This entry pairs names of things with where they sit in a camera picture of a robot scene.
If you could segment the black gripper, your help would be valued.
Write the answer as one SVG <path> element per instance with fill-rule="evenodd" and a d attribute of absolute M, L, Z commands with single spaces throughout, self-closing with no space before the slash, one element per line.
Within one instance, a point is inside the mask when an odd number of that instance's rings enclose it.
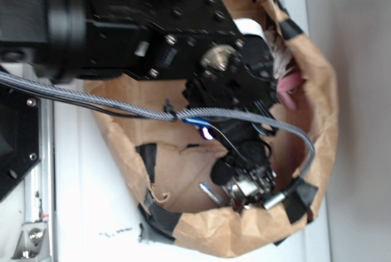
<path fill-rule="evenodd" d="M 175 0 L 125 73 L 133 79 L 185 80 L 190 108 L 219 107 L 270 117 L 277 103 L 274 59 L 264 38 L 242 34 L 221 0 Z"/>

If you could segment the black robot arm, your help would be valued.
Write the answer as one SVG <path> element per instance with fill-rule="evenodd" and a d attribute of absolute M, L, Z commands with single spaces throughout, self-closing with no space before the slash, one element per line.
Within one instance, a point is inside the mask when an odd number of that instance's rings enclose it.
<path fill-rule="evenodd" d="M 1 87 L 129 118 L 278 127 L 272 57 L 243 35 L 222 0 L 1 0 L 1 61 L 50 84 L 1 72 Z M 73 79 L 185 80 L 188 106 L 163 111 L 63 89 Z"/>

